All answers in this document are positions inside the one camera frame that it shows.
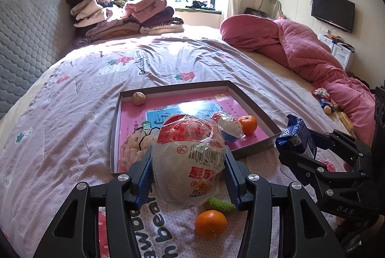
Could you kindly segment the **orange tangerine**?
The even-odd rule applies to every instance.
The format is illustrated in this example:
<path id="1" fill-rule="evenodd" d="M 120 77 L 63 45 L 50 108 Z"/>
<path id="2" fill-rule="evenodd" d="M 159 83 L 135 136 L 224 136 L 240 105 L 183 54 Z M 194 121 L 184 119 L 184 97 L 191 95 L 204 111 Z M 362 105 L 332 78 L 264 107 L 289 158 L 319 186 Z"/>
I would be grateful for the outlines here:
<path id="1" fill-rule="evenodd" d="M 204 239 L 216 239 L 226 232 L 228 221 L 223 213 L 207 210 L 196 217 L 194 227 L 198 236 Z"/>
<path id="2" fill-rule="evenodd" d="M 238 118 L 238 122 L 242 127 L 243 133 L 246 136 L 251 136 L 257 130 L 258 121 L 255 116 L 243 115 Z"/>

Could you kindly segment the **white packaged egg snack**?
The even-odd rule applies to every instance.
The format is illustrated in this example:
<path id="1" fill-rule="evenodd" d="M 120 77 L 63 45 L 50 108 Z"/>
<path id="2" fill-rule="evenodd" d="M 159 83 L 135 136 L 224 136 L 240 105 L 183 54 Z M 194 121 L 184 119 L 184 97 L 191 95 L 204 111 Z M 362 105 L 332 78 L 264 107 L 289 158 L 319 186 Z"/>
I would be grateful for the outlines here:
<path id="1" fill-rule="evenodd" d="M 232 115 L 226 112 L 215 112 L 211 119 L 217 123 L 225 142 L 234 143 L 245 139 L 241 124 Z"/>

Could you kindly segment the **red packaged egg snack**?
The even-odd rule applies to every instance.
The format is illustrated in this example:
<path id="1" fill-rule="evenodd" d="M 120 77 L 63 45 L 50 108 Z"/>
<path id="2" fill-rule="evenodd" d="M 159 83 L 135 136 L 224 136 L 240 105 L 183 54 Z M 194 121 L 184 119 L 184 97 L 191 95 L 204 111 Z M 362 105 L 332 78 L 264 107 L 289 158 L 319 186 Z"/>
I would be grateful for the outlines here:
<path id="1" fill-rule="evenodd" d="M 160 128 L 151 150 L 155 186 L 170 206 L 186 209 L 203 204 L 217 190 L 226 149 L 213 120 L 175 115 Z"/>

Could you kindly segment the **brown walnut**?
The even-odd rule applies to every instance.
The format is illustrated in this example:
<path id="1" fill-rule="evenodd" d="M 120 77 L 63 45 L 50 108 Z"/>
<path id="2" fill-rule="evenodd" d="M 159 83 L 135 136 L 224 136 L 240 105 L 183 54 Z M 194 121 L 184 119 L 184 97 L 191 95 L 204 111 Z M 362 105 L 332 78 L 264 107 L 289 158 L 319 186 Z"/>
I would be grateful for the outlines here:
<path id="1" fill-rule="evenodd" d="M 146 95 L 143 92 L 137 91 L 132 96 L 132 102 L 135 106 L 141 106 L 146 103 Z"/>

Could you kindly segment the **blue snack packet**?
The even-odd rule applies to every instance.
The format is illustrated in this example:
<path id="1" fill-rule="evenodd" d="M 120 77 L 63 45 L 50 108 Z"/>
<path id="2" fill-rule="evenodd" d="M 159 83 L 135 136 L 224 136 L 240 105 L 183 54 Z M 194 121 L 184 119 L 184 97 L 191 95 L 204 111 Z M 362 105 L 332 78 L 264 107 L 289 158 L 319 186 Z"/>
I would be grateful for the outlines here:
<path id="1" fill-rule="evenodd" d="M 280 137 L 275 140 L 275 145 L 280 154 L 302 154 L 308 158 L 315 158 L 317 148 L 310 130 L 303 119 L 295 115 L 287 115 L 288 123 Z"/>

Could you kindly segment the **small colourful doll toy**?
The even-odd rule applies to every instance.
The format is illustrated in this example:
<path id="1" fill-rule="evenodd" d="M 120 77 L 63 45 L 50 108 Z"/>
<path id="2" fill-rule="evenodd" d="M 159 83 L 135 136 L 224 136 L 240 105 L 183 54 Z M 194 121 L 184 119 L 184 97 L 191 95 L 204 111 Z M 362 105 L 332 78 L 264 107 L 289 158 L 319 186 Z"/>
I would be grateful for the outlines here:
<path id="1" fill-rule="evenodd" d="M 327 115 L 332 113 L 339 112 L 340 107 L 338 104 L 331 98 L 330 94 L 323 87 L 313 89 L 312 96 L 319 102 L 323 112 Z"/>

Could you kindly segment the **white drawer cabinet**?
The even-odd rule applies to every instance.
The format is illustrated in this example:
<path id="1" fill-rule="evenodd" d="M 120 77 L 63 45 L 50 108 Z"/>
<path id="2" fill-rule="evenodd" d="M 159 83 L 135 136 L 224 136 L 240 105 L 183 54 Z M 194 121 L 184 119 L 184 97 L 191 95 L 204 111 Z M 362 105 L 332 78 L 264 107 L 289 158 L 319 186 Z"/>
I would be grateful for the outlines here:
<path id="1" fill-rule="evenodd" d="M 341 38 L 332 35 L 319 34 L 318 39 L 330 48 L 332 56 L 338 60 L 344 71 L 349 71 L 354 60 L 354 47 L 345 43 Z"/>

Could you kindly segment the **orange tangerine in box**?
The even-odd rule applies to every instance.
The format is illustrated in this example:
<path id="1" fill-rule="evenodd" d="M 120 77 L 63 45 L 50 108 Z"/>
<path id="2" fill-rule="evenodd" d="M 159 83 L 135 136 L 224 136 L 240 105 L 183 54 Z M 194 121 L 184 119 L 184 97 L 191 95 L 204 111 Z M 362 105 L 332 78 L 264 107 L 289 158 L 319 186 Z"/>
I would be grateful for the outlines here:
<path id="1" fill-rule="evenodd" d="M 242 127 L 243 133 L 246 136 L 251 136 L 257 130 L 258 121 L 255 116 L 243 115 L 238 118 L 238 122 Z"/>

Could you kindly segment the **pink strawberry print bedsheet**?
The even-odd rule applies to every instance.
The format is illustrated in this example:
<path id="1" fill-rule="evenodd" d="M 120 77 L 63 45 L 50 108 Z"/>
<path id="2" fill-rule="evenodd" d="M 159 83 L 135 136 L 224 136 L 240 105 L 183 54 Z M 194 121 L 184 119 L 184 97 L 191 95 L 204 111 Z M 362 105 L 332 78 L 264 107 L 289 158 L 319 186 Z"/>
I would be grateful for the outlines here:
<path id="1" fill-rule="evenodd" d="M 342 130 L 312 85 L 260 54 L 223 43 L 218 29 L 99 41 L 50 67 L 1 123 L 1 230 L 32 257 L 78 182 L 111 180 L 110 133 L 120 92 L 228 80 L 284 129 L 287 115 L 318 132 Z"/>

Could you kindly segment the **red pink quilted blanket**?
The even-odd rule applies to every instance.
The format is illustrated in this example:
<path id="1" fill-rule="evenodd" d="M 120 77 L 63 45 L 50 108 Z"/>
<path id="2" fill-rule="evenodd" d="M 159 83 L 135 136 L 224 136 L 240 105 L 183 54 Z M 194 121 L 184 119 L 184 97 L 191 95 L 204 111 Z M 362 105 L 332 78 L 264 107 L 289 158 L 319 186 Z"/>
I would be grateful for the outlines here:
<path id="1" fill-rule="evenodd" d="M 370 145 L 375 132 L 375 95 L 351 78 L 330 48 L 306 25 L 249 14 L 227 18 L 220 26 L 223 41 L 258 53 L 295 72 L 315 88 L 325 88 L 354 125 L 360 141 Z"/>

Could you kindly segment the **brown cardboard box tray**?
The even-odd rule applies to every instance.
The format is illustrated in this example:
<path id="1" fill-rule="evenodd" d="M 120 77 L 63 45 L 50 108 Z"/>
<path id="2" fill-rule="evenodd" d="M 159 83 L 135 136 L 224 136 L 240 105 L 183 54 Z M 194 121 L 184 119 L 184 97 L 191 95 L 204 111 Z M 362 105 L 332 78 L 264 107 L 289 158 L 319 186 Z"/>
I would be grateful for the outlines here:
<path id="1" fill-rule="evenodd" d="M 145 102 L 136 106 L 134 92 L 120 93 L 114 114 L 110 171 L 126 172 L 146 151 L 165 163 L 175 158 L 189 175 L 209 179 L 223 167 L 221 154 L 236 160 L 257 154 L 281 134 L 273 120 L 230 81 L 185 83 L 141 90 Z"/>

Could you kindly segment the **grey quilted headboard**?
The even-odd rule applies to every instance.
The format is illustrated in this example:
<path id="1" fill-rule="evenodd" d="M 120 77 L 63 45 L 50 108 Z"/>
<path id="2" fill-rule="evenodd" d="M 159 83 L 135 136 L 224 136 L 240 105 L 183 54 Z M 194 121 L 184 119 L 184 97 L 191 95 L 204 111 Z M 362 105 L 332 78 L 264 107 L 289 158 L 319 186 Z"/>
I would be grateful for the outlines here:
<path id="1" fill-rule="evenodd" d="M 1 0 L 1 117 L 72 49 L 66 0 Z"/>

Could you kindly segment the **pile of folded clothes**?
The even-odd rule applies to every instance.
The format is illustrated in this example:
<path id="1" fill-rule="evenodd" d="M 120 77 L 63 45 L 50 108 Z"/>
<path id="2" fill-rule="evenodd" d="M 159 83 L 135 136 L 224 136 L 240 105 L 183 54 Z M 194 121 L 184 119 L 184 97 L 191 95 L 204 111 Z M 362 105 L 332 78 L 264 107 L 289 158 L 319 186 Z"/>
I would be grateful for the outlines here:
<path id="1" fill-rule="evenodd" d="M 135 35 L 184 32 L 184 21 L 175 17 L 167 0 L 67 0 L 71 7 L 74 42 Z"/>

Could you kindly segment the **cream drawstring cloth pouch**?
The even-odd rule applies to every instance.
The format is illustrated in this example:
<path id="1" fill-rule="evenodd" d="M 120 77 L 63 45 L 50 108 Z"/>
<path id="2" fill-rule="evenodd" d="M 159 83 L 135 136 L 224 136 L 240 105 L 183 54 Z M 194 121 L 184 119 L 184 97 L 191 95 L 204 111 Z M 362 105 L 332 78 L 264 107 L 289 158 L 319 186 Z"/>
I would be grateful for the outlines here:
<path id="1" fill-rule="evenodd" d="M 119 165 L 129 170 L 131 165 L 143 159 L 147 149 L 155 145 L 160 128 L 144 129 L 140 127 L 126 137 L 119 150 Z"/>

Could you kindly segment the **black wall television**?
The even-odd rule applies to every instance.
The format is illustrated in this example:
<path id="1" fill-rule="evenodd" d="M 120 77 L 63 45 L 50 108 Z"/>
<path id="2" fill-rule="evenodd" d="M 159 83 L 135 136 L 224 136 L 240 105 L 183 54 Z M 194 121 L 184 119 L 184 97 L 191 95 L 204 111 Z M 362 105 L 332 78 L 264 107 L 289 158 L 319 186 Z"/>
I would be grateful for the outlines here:
<path id="1" fill-rule="evenodd" d="M 352 33 L 355 3 L 349 0 L 312 0 L 311 16 L 345 32 Z"/>

